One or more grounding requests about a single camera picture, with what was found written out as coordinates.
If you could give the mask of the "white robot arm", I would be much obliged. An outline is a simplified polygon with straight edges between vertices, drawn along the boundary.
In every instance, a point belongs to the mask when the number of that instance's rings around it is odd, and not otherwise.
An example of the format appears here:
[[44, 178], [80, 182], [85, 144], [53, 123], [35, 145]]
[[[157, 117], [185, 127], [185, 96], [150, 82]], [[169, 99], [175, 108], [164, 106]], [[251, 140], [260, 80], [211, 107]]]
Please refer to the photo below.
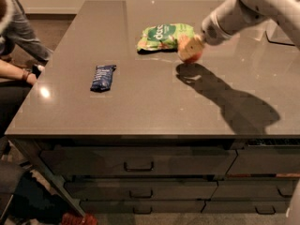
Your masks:
[[217, 46], [267, 19], [278, 25], [296, 47], [300, 45], [299, 0], [226, 0], [202, 21], [199, 35], [179, 38], [178, 56], [184, 63], [194, 63], [206, 44]]

